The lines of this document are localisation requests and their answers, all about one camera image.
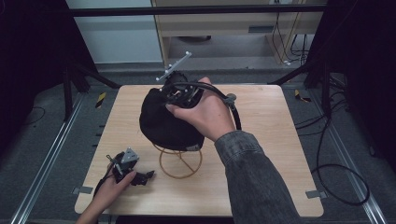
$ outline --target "gold wire stand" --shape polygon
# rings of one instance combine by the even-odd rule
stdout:
[[[187,151],[172,151],[172,152],[167,152],[167,151],[165,151],[166,148],[159,148],[159,147],[157,147],[155,144],[152,144],[152,145],[154,145],[155,148],[157,148],[159,151],[161,151],[161,154],[160,154],[160,166],[161,166],[161,169],[163,170],[163,172],[164,172],[166,175],[169,175],[170,177],[172,177],[172,178],[174,178],[174,179],[184,179],[184,178],[190,177],[190,176],[194,175],[195,173],[197,173],[197,171],[198,171],[199,168],[201,167],[202,160],[203,160],[203,158],[202,158],[202,151],[201,151],[201,150],[199,150],[200,160],[199,160],[198,167],[195,168],[195,169],[193,169],[192,167],[189,166],[189,164],[188,164],[186,161],[183,160],[183,157],[181,156],[183,153],[185,153],[185,152],[187,152]],[[166,172],[165,169],[163,168],[163,154],[170,154],[170,155],[176,155],[176,156],[178,156],[178,157],[184,162],[184,164],[186,164],[186,166],[189,167],[189,169],[191,170],[191,173],[188,174],[188,175],[178,176],[178,175],[171,175],[171,174],[169,174],[168,172]]]

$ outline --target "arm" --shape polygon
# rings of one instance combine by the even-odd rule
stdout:
[[[113,204],[130,185],[135,175],[136,172],[129,173],[118,184],[114,175],[109,175],[93,197],[91,203],[78,218],[76,224],[96,223],[99,216]]]
[[[207,77],[201,79],[210,83]],[[236,131],[229,108],[211,91],[191,109],[167,105],[179,119],[215,142],[225,166],[235,223],[301,223],[289,191],[256,138]]]

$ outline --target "wooden tabletop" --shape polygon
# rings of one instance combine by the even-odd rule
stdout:
[[[289,188],[301,217],[320,217],[323,207],[319,198],[308,199],[306,191],[315,190],[297,132],[283,91],[273,85],[218,85],[223,93],[237,96],[238,109],[245,132],[252,133],[265,154],[275,165]],[[201,149],[202,165],[194,175],[175,179],[160,167],[160,151],[140,132],[142,102],[151,88],[160,86],[123,86],[109,115],[84,187],[95,188],[106,172],[109,160],[131,147],[140,157],[137,172],[155,171],[146,186],[129,187],[105,213],[114,215],[159,216],[231,216],[224,166],[213,142],[205,140]],[[198,152],[182,154],[191,168],[198,166]],[[163,168],[172,175],[191,172],[176,155],[163,155]],[[91,194],[80,193],[76,212],[82,213],[92,200]]]

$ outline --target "black cap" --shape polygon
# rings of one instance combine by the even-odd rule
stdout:
[[[151,89],[142,104],[140,130],[153,144],[166,149],[197,151],[204,136],[183,119],[177,119],[165,105],[167,97],[159,89]]]

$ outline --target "denim jacket sleeve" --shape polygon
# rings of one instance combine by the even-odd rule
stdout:
[[[225,166],[235,224],[302,223],[285,182],[254,135],[227,133],[215,147]]]

